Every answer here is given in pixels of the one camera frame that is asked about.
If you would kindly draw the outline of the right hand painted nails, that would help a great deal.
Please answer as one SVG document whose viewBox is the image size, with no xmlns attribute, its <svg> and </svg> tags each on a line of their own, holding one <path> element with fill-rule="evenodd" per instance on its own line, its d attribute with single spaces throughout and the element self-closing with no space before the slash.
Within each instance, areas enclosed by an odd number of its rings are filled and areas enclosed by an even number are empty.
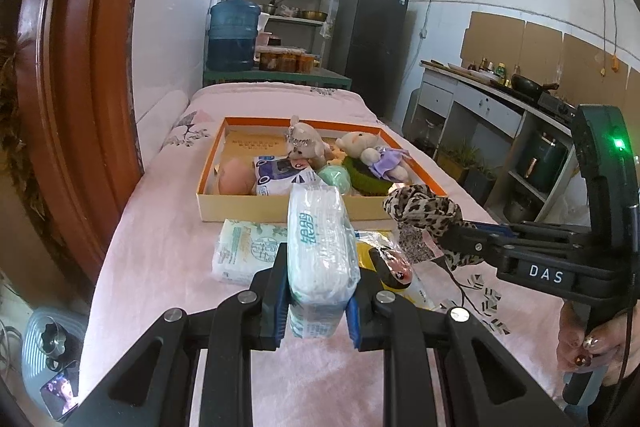
<svg viewBox="0 0 640 427">
<path fill-rule="evenodd" d="M 585 372 L 590 367 L 605 366 L 605 386 L 620 377 L 623 365 L 627 315 L 621 313 L 590 333 L 585 330 L 571 303 L 563 303 L 556 359 L 561 372 Z"/>
</svg>

